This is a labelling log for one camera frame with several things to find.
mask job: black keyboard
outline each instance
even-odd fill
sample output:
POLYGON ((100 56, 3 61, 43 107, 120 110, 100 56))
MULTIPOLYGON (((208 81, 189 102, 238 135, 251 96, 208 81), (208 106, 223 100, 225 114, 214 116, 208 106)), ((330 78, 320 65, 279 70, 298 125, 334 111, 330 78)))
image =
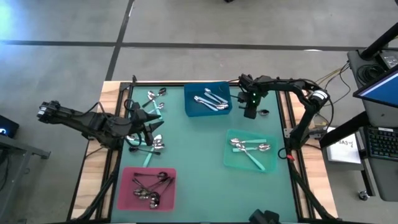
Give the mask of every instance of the black keyboard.
POLYGON ((368 127, 365 133, 371 157, 398 161, 398 130, 368 127))

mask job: computer monitor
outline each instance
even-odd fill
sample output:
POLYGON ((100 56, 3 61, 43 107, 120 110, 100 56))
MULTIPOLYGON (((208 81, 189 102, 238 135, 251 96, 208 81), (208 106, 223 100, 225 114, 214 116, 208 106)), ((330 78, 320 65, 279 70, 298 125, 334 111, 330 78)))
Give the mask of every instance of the computer monitor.
POLYGON ((398 108, 398 65, 355 91, 353 96, 398 108))

